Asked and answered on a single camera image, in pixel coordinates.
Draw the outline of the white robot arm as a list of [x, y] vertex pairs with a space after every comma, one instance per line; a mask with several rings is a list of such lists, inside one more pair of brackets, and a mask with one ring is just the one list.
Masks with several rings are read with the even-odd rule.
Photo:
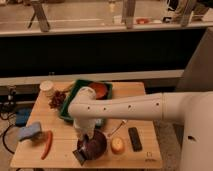
[[213, 171], [213, 91], [155, 93], [96, 100], [81, 88], [68, 107], [74, 119], [164, 120], [184, 125], [180, 171]]

